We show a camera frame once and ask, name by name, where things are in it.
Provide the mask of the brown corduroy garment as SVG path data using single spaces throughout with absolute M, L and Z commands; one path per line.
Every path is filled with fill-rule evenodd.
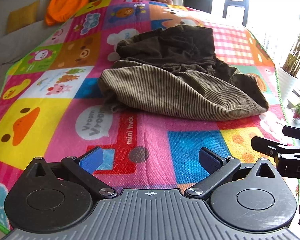
M 256 77 L 216 56 L 211 28 L 182 24 L 156 29 L 120 41 L 116 51 L 119 60 L 98 79 L 114 109 L 228 121 L 269 108 Z

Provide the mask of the white ribbed plant pot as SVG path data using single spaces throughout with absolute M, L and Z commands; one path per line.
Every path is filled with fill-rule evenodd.
M 293 91 L 297 82 L 297 78 L 288 74 L 281 67 L 278 67 L 276 71 L 280 86 L 281 99 L 284 102 L 288 98 L 289 94 Z

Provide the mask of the potted palm plant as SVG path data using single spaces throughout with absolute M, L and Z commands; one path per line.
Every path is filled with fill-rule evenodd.
M 300 70 L 300 34 L 298 35 L 297 42 L 292 46 L 287 59 L 282 67 L 292 77 L 296 77 Z

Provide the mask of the colourful cartoon play mat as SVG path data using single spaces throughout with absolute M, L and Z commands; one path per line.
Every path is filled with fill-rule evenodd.
M 97 82 L 119 59 L 117 43 L 179 24 L 212 28 L 217 57 L 256 78 L 269 110 L 225 122 L 106 111 Z M 292 144 L 282 133 L 285 123 L 274 63 L 245 27 L 147 0 L 92 2 L 7 73 L 0 95 L 0 227 L 10 230 L 4 200 L 36 156 L 54 162 L 100 146 L 94 175 L 112 187 L 185 189 L 207 175 L 200 148 L 253 163 L 260 157 L 250 145 L 256 135 Z

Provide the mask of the beige sofa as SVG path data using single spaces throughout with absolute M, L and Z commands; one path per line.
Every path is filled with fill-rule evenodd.
M 29 5 L 37 0 L 0 0 L 0 91 L 8 68 L 51 36 L 59 25 L 48 26 L 43 20 L 50 0 L 40 0 L 43 8 L 39 8 L 34 23 L 11 33 L 6 33 L 9 13 Z

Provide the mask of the yellow square pillow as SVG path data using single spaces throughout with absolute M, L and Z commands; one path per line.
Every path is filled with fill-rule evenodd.
M 40 0 L 36 0 L 30 5 L 10 12 L 7 21 L 6 33 L 12 33 L 16 30 L 35 23 L 37 20 L 37 10 L 39 5 Z

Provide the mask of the orange pumpkin plush cushion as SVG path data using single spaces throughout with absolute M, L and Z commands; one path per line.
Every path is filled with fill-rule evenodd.
M 48 26 L 66 22 L 90 0 L 50 0 L 44 21 Z

